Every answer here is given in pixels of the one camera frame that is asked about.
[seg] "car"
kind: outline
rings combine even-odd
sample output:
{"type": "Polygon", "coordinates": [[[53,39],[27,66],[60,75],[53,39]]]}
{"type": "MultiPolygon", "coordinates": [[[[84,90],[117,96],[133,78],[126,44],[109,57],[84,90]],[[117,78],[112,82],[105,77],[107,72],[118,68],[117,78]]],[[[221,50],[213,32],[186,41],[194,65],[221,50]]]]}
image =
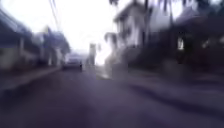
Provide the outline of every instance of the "car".
{"type": "Polygon", "coordinates": [[[80,54],[68,54],[65,56],[63,69],[79,69],[82,70],[84,57],[80,54]]]}

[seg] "asphalt road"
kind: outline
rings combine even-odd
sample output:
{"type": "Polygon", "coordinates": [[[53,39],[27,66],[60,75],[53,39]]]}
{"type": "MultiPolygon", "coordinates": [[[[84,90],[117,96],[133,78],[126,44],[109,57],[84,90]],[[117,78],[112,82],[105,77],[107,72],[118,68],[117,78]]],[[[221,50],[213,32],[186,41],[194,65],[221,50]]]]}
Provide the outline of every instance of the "asphalt road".
{"type": "Polygon", "coordinates": [[[0,128],[224,127],[223,118],[190,111],[194,106],[186,109],[129,84],[58,71],[1,95],[0,128]]]}

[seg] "curb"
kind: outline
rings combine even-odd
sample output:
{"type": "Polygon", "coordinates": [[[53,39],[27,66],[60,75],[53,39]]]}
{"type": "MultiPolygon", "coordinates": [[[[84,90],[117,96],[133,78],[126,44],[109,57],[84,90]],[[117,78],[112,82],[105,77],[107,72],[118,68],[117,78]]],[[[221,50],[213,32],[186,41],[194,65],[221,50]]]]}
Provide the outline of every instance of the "curb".
{"type": "Polygon", "coordinates": [[[46,76],[46,75],[53,73],[55,71],[58,71],[60,69],[61,69],[60,67],[43,68],[43,69],[30,71],[26,74],[23,74],[23,75],[20,75],[17,77],[3,79],[0,84],[0,91],[16,89],[20,86],[24,86],[24,85],[30,83],[31,81],[34,81],[38,78],[46,76]]]}

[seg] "building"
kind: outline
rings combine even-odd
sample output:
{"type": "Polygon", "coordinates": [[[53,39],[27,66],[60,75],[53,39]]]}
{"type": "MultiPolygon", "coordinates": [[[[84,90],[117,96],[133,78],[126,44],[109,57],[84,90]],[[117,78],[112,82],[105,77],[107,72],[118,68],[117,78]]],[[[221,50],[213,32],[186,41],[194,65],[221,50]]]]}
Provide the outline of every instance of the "building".
{"type": "Polygon", "coordinates": [[[0,69],[29,68],[40,55],[32,33],[21,23],[0,10],[0,69]]]}

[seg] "overcast sky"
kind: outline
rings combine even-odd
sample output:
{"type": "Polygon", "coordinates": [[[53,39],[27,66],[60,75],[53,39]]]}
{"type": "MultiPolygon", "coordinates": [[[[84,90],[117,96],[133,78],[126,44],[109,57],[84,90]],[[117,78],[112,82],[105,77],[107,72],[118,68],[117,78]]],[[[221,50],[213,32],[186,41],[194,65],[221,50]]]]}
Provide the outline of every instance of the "overcast sky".
{"type": "MultiPolygon", "coordinates": [[[[116,31],[112,23],[116,8],[108,0],[55,1],[61,27],[73,49],[85,50],[88,43],[103,41],[105,32],[116,31]]],[[[2,4],[33,32],[42,31],[47,25],[56,29],[48,0],[3,0],[2,4]]]]}

